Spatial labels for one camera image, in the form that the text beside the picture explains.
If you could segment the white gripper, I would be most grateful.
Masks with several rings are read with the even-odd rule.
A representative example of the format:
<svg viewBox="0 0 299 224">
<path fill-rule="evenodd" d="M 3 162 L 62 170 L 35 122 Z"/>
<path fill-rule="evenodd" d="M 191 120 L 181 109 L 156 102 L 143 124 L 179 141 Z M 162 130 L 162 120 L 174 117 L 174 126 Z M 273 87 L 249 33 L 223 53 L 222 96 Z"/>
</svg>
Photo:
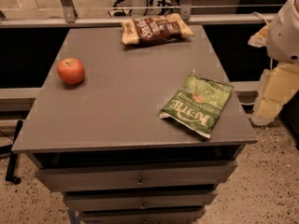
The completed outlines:
<svg viewBox="0 0 299 224">
<path fill-rule="evenodd" d="M 285 62 L 273 70 L 264 69 L 261 75 L 251 121 L 266 126 L 299 91 L 299 0 L 288 0 L 270 27 L 266 24 L 248 44 L 256 48 L 267 45 L 269 57 Z"/>
</svg>

